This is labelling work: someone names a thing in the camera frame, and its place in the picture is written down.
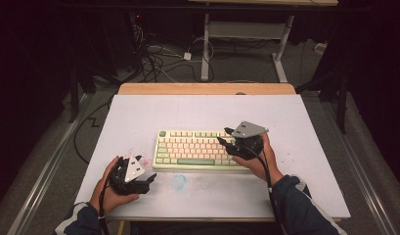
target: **white cable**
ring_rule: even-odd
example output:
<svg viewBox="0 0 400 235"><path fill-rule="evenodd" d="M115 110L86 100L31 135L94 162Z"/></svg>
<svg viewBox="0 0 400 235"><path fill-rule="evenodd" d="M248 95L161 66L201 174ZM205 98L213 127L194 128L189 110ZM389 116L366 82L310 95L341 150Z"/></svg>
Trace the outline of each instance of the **white cable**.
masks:
<svg viewBox="0 0 400 235"><path fill-rule="evenodd" d="M164 70L162 70L160 67L155 67L155 69L160 70L161 72L163 72L163 74L165 74L171 81L175 82L175 83L179 83L178 81L174 80L172 77L170 77Z"/></svg>
<svg viewBox="0 0 400 235"><path fill-rule="evenodd" d="M203 37L199 37L196 40L194 40L193 43L191 43L191 45L194 45L194 43L196 43L200 40L207 42L211 46L211 56L208 58L208 60L211 59L212 56L214 55L214 47L212 46L211 42L209 42L208 40L205 40Z"/></svg>
<svg viewBox="0 0 400 235"><path fill-rule="evenodd" d="M136 34L136 39L135 41L138 41L139 39L139 35L141 35L141 43L139 43L138 48L136 48L136 50L138 50L141 46L142 46L142 41L144 40L144 31L137 25L133 25L134 27L136 27L138 30L137 34Z"/></svg>
<svg viewBox="0 0 400 235"><path fill-rule="evenodd" d="M167 48L165 48L165 47L161 47L161 46L149 46L149 47L160 48L160 49L162 49L162 50L169 51L169 52L172 52L172 53L173 53L173 54L167 54L167 56L176 56L176 57L182 58L182 56L178 55L176 52L174 52L174 51L172 51L172 50L170 50L170 49L167 49Z"/></svg>

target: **keyboard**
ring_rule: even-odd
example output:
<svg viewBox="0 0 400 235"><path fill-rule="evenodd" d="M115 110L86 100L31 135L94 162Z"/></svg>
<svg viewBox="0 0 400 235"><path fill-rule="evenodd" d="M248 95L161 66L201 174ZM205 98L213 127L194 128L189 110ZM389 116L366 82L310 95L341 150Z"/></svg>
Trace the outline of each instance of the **keyboard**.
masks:
<svg viewBox="0 0 400 235"><path fill-rule="evenodd" d="M199 169L248 171L238 165L220 145L217 137L229 143L235 139L224 131L162 130L157 134L153 166L155 169Z"/></svg>

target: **sleeve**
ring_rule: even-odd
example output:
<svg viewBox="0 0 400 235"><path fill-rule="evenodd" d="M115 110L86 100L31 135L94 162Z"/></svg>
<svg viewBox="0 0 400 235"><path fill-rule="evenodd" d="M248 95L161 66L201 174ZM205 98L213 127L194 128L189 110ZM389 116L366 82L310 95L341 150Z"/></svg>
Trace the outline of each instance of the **sleeve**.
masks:
<svg viewBox="0 0 400 235"><path fill-rule="evenodd" d="M89 203L74 205L53 234L102 234L96 210Z"/></svg>
<svg viewBox="0 0 400 235"><path fill-rule="evenodd" d="M273 187L279 219L289 235L346 234L310 198L306 183L298 176L285 175Z"/></svg>

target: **desk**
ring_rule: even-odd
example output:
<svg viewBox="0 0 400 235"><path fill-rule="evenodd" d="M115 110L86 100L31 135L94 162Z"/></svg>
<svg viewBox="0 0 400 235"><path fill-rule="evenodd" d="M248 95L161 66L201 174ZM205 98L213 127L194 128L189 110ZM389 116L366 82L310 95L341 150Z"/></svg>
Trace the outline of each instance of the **desk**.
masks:
<svg viewBox="0 0 400 235"><path fill-rule="evenodd" d="M261 95L264 89L259 85L271 89ZM300 96L290 94L292 89L281 95L282 92L276 91L276 85L281 90L291 88L288 84L238 83L122 85L119 95L112 101L76 202L89 200L94 185L114 156L141 155L140 162L149 177L154 171L152 158L159 130L223 129L248 120L270 129L271 142L283 173L303 177L313 199L333 218L349 217ZM156 91L168 95L151 95ZM198 94L200 91L206 92L205 95L174 95L178 92ZM239 91L250 95L226 95ZM168 171L157 174L148 194L116 209L109 218L273 221L274 215L265 182L252 174Z"/></svg>
<svg viewBox="0 0 400 235"><path fill-rule="evenodd" d="M204 2L207 5L212 3L240 3L259 5L290 5L290 6L336 6L337 0L190 0ZM257 39L280 39L280 46L277 53L272 54L274 67L280 82L288 82L282 66L281 58L288 41L291 24L294 16L289 16L285 23L241 23L241 22L212 22L209 14L205 14L203 33L203 53L201 64L201 76L203 81L208 80L209 70L209 37L236 37L236 38L257 38Z"/></svg>

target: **person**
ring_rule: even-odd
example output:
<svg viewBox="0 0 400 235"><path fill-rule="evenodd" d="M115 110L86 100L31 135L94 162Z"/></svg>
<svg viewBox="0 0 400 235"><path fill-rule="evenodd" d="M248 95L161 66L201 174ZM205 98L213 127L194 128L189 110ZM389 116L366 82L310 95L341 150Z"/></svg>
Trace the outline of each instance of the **person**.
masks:
<svg viewBox="0 0 400 235"><path fill-rule="evenodd" d="M330 216L313 202L307 185L301 178L296 175L283 175L279 171L269 136L267 133L263 133L261 138L263 140L263 151L259 156L268 165L278 219L287 234L346 234ZM114 158L107 166L103 177L96 184L90 201L74 205L69 210L65 220L55 229L55 234L102 234L98 219L100 211L99 196L109 172L117 161L118 157ZM246 161L238 156L233 156L233 161L248 167L257 177L267 181L266 170L259 159ZM116 195L108 187L104 199L105 214L138 198L139 195L137 194L128 196Z"/></svg>

